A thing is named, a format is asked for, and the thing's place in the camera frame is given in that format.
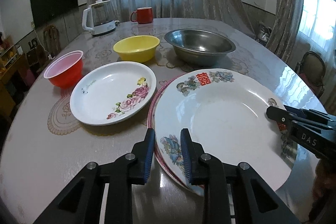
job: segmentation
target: stacked plates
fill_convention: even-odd
[[[248,162],[277,190],[290,175],[297,145],[266,117],[270,105],[285,109],[266,87],[230,70],[180,76],[156,94],[148,114],[148,126],[156,132],[156,157],[177,183],[202,194],[184,175],[180,132],[188,128],[206,153],[232,165]]]

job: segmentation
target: wooden chair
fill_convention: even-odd
[[[61,46],[59,43],[59,33],[54,24],[48,25],[43,30],[43,43],[46,50],[52,57],[57,56],[61,52]]]
[[[306,52],[302,60],[297,63],[295,72],[317,98],[320,98],[324,92],[323,78],[326,74],[326,66],[322,58],[315,52]]]

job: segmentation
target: red mug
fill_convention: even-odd
[[[133,14],[136,13],[136,20],[132,20]],[[153,22],[153,10],[151,7],[138,8],[131,14],[131,22],[138,22],[139,24],[152,23]]]

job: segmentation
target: bowl rim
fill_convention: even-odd
[[[104,125],[111,125],[111,124],[116,124],[116,123],[119,123],[119,122],[122,122],[122,121],[125,121],[127,119],[129,119],[130,117],[132,117],[133,115],[135,115],[137,112],[139,112],[141,109],[143,109],[147,104],[148,102],[152,99],[154,93],[156,92],[156,84],[157,84],[157,79],[156,79],[156,75],[154,73],[154,71],[142,64],[142,63],[139,63],[139,62],[134,62],[134,61],[116,61],[116,62],[112,62],[112,63],[109,63],[109,64],[105,64],[103,66],[100,66],[94,70],[92,70],[91,72],[89,72],[87,75],[85,75],[74,87],[72,93],[71,93],[71,96],[70,96],[70,108],[71,106],[73,106],[74,102],[75,101],[79,101],[78,99],[78,93],[81,93],[81,88],[82,88],[82,83],[85,82],[86,79],[90,78],[91,75],[95,75],[98,71],[100,70],[103,70],[105,67],[111,67],[112,69],[111,70],[115,70],[113,69],[114,66],[122,66],[124,64],[129,64],[131,66],[136,66],[136,67],[140,67],[142,68],[143,70],[147,71],[149,73],[149,75],[151,76],[151,86],[150,86],[150,89],[148,91],[148,96],[143,100],[143,105],[140,107],[140,108],[136,108],[136,110],[134,112],[130,112],[128,114],[125,114],[125,116],[119,116],[117,117],[115,120],[106,120],[104,119],[103,121],[104,122],[99,122],[99,120],[95,120],[94,121],[86,121],[85,119],[82,119],[83,116],[81,115],[78,115],[78,107],[73,107],[73,116],[78,119],[79,121],[81,121],[82,123],[85,123],[87,125],[92,125],[92,126],[104,126]]]
[[[63,69],[60,73],[58,73],[58,74],[56,74],[56,75],[53,75],[53,76],[47,76],[48,72],[50,71],[50,69],[51,69],[52,67],[54,67],[58,62],[62,61],[64,58],[66,58],[66,57],[68,57],[69,55],[72,55],[72,54],[74,54],[74,53],[80,53],[80,54],[81,54],[81,56],[76,60],[76,62],[72,63],[70,66],[68,66],[66,69]],[[45,79],[50,79],[50,78],[54,78],[54,77],[56,77],[56,76],[58,76],[58,75],[64,73],[66,70],[70,69],[73,65],[75,65],[79,60],[81,60],[82,57],[83,57],[83,55],[84,55],[84,52],[81,51],[81,50],[72,51],[72,52],[69,52],[69,53],[66,53],[66,54],[62,55],[60,58],[56,59],[53,63],[51,63],[51,64],[48,66],[48,68],[45,70],[45,72],[44,72],[44,74],[43,74],[43,77],[44,77]]]
[[[198,51],[198,50],[194,50],[194,49],[190,49],[190,48],[186,48],[186,47],[182,47],[178,44],[176,44],[175,42],[172,42],[170,40],[168,40],[168,36],[173,33],[173,32],[176,32],[176,31],[184,31],[184,30],[188,30],[188,31],[200,31],[200,32],[205,32],[205,33],[210,33],[210,34],[213,34],[213,35],[216,35],[216,36],[220,36],[220,37],[223,37],[225,40],[227,40],[230,45],[231,45],[231,49],[229,51],[226,51],[226,52],[203,52],[203,51]],[[204,31],[204,30],[199,30],[199,29],[188,29],[188,28],[183,28],[183,29],[176,29],[176,30],[173,30],[173,31],[170,31],[168,33],[165,34],[165,40],[173,45],[174,47],[176,48],[179,48],[185,52],[189,52],[189,53],[197,53],[199,55],[223,55],[223,54],[229,54],[229,53],[232,53],[236,50],[236,45],[231,41],[231,39],[221,35],[221,34],[218,34],[218,33],[214,33],[214,32],[209,32],[209,31]]]
[[[147,48],[143,48],[141,49],[140,51],[137,50],[137,51],[116,51],[115,50],[115,46],[120,43],[124,43],[127,39],[129,38],[134,38],[134,37],[151,37],[151,38],[156,38],[157,42],[155,43],[155,45],[151,46],[151,47],[147,47]],[[151,49],[154,49],[155,47],[157,47],[158,45],[160,44],[160,39],[155,37],[155,36],[149,36],[149,35],[141,35],[141,36],[131,36],[131,37],[127,37],[127,38],[124,38],[122,40],[119,40],[116,44],[113,45],[113,50],[116,52],[116,53],[121,53],[121,54],[132,54],[132,53],[140,53],[140,52],[144,52],[144,51],[147,51],[147,50],[151,50]]]

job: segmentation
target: electric kettle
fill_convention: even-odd
[[[86,25],[87,18],[89,18],[89,26]],[[93,36],[113,31],[118,23],[119,21],[112,19],[110,0],[98,0],[83,11],[82,27],[84,30],[90,31]]]

